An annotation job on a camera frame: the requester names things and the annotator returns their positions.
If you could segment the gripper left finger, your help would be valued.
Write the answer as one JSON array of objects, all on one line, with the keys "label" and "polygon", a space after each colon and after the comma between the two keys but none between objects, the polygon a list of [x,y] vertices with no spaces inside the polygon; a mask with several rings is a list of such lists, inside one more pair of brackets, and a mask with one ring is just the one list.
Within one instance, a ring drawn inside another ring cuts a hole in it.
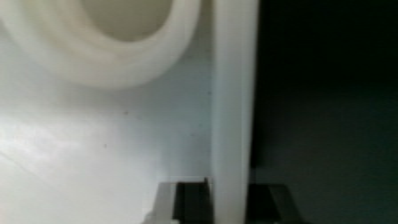
[{"label": "gripper left finger", "polygon": [[140,224],[213,224],[211,184],[206,178],[161,182]]}]

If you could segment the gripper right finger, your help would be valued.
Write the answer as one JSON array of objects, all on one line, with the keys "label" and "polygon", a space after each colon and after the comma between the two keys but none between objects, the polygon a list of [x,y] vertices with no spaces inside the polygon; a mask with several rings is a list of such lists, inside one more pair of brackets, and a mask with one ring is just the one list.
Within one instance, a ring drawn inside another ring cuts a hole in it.
[{"label": "gripper right finger", "polygon": [[282,184],[250,184],[246,224],[303,224],[293,195]]}]

